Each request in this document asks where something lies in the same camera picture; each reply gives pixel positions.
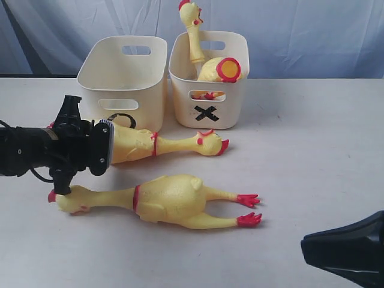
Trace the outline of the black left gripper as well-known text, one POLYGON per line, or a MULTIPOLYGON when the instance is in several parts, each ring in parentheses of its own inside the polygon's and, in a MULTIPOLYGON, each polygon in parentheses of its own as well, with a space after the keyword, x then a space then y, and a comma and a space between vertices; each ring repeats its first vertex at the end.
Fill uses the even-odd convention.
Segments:
POLYGON ((44 128, 52 140, 47 149, 51 160, 49 175, 54 192, 59 195, 70 194, 73 177, 89 167, 90 136, 95 121, 81 119, 81 100, 79 96, 65 95, 55 121, 44 128))

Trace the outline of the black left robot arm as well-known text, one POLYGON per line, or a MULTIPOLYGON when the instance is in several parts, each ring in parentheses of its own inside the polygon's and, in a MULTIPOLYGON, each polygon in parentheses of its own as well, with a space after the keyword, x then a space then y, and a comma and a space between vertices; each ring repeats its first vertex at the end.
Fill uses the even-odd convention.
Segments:
POLYGON ((53 125, 47 128, 12 127, 1 121, 1 175, 21 177, 30 171, 39 180, 53 184, 60 195, 71 193, 77 172, 103 172, 91 147, 94 121, 82 120, 81 98, 65 95, 53 125))

